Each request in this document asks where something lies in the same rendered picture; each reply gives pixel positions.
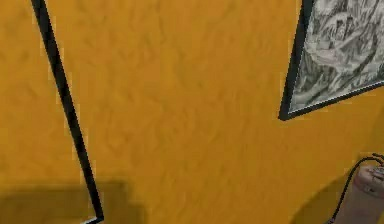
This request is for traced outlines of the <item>black framed grey picture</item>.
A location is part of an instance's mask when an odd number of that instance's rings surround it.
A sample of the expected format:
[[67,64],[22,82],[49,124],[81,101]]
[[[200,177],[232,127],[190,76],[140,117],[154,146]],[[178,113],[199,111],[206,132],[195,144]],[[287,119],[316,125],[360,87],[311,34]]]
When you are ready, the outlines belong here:
[[384,0],[301,0],[279,118],[384,86]]

